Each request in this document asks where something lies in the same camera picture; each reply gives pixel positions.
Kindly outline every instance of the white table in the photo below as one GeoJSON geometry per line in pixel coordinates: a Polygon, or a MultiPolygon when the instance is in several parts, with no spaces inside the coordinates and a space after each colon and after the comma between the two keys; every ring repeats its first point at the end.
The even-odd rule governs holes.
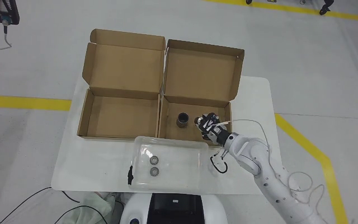
{"type": "MultiPolygon", "coordinates": [[[[133,141],[83,139],[76,135],[87,88],[88,85],[80,77],[51,186],[55,190],[134,192],[127,185],[133,141]]],[[[232,119],[254,119],[260,122],[272,145],[272,157],[281,162],[270,84],[267,79],[241,77],[238,95],[232,101],[232,119]]],[[[233,131],[264,139],[260,126],[253,122],[234,122],[233,131]]],[[[212,178],[208,183],[211,185],[210,190],[205,190],[202,194],[261,194],[251,174],[242,169],[231,156],[227,155],[225,160],[229,167],[228,172],[218,173],[212,178]]]]}

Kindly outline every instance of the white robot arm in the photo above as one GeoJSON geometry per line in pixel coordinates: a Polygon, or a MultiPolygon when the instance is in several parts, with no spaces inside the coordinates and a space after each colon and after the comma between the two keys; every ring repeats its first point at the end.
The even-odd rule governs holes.
{"type": "Polygon", "coordinates": [[[259,138],[229,133],[214,113],[195,119],[202,137],[224,147],[245,170],[253,174],[262,194],[286,223],[326,224],[306,202],[299,185],[279,162],[269,157],[269,146],[259,138]]]}

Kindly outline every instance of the cardboard box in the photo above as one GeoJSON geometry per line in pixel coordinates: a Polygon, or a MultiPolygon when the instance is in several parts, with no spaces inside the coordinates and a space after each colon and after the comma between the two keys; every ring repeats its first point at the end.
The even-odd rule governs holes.
{"type": "Polygon", "coordinates": [[[157,137],[165,38],[93,30],[83,79],[89,84],[77,135],[157,137]]]}
{"type": "MultiPolygon", "coordinates": [[[[216,113],[220,121],[231,120],[230,100],[239,87],[244,50],[169,40],[164,98],[159,119],[159,138],[203,141],[194,119],[216,113]],[[189,115],[186,128],[176,125],[178,114],[189,115]]],[[[231,124],[227,130],[232,131],[231,124]]]]}

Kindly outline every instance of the green cloth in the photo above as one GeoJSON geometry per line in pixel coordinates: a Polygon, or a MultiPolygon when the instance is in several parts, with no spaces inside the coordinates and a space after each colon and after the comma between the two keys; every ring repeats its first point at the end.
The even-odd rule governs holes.
{"type": "MultiPolygon", "coordinates": [[[[77,206],[91,206],[97,209],[104,216],[107,223],[111,223],[112,213],[114,210],[115,196],[109,194],[102,199],[94,192],[88,192],[84,200],[77,206]]],[[[105,224],[98,212],[92,208],[81,207],[68,213],[63,224],[105,224]]]]}

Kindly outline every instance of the clear plastic tray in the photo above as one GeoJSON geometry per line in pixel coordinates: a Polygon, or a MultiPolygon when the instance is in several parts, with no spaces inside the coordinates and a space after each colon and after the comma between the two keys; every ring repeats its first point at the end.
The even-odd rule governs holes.
{"type": "Polygon", "coordinates": [[[204,142],[136,137],[131,163],[133,180],[129,187],[135,190],[195,194],[202,187],[202,153],[208,149],[208,144],[204,142]],[[156,165],[153,165],[155,161],[150,163],[153,156],[158,157],[156,165]],[[150,173],[154,167],[159,170],[157,176],[150,173]]]}

